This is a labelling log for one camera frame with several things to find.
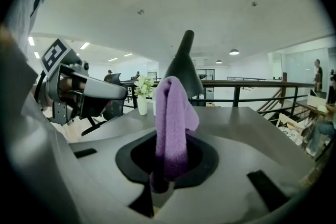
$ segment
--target cable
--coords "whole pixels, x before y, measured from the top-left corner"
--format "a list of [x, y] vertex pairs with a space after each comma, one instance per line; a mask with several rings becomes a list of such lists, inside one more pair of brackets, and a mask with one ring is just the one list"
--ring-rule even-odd
[[38, 95], [40, 93], [40, 89], [41, 89], [41, 85], [42, 85], [42, 82], [45, 78], [46, 74], [44, 71], [41, 72], [41, 76], [40, 76], [40, 79], [38, 80], [38, 83], [36, 85], [36, 89], [35, 89], [35, 94], [34, 94], [34, 99], [35, 101], [38, 103]]

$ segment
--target jeans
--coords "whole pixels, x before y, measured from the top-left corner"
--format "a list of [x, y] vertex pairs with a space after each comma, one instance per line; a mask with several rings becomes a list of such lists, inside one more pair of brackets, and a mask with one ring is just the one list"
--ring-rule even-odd
[[320, 121], [315, 126], [310, 142], [307, 147], [313, 152], [316, 153], [320, 144], [321, 134], [327, 135], [329, 138], [335, 136], [336, 130], [331, 121]]

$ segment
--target wooden desk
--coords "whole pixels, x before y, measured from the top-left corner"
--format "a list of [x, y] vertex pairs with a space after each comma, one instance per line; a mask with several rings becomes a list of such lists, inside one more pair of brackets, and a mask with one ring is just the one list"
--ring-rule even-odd
[[313, 112], [314, 114], [316, 115], [319, 115], [319, 116], [323, 116], [323, 118], [326, 116], [326, 113], [323, 113], [321, 111], [318, 111], [316, 108], [314, 108], [313, 106], [310, 106], [310, 105], [307, 105], [307, 101], [306, 100], [303, 100], [303, 101], [297, 101], [295, 102], [295, 104], [305, 108], [305, 109], [308, 109], [309, 111]]
[[[199, 116], [196, 134], [209, 134], [239, 141], [265, 154], [290, 169], [299, 178], [313, 167], [313, 161], [282, 131], [248, 107], [209, 108], [195, 106]], [[135, 109], [124, 116], [103, 124], [82, 137], [79, 142], [111, 138], [155, 127], [153, 106], [141, 116]]]

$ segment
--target purple towel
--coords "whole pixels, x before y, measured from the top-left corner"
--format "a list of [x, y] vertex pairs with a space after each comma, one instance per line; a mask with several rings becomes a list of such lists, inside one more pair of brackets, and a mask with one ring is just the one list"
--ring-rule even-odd
[[156, 168], [151, 175], [153, 191], [163, 192], [164, 179], [173, 181], [188, 169], [185, 130], [195, 131], [199, 118], [176, 77], [160, 81], [156, 92]]

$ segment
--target ceiling light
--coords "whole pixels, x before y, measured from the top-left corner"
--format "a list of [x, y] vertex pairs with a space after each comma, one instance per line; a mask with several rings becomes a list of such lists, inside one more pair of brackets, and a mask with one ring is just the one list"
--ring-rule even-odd
[[81, 49], [81, 50], [84, 50], [86, 47], [89, 46], [89, 44], [90, 44], [90, 43], [85, 42], [85, 43], [83, 44], [83, 46], [80, 47], [80, 49]]
[[29, 41], [29, 44], [30, 44], [31, 46], [35, 46], [33, 37], [28, 37], [28, 41]]
[[239, 51], [237, 49], [232, 49], [230, 51], [230, 55], [237, 55], [237, 54], [239, 54]]

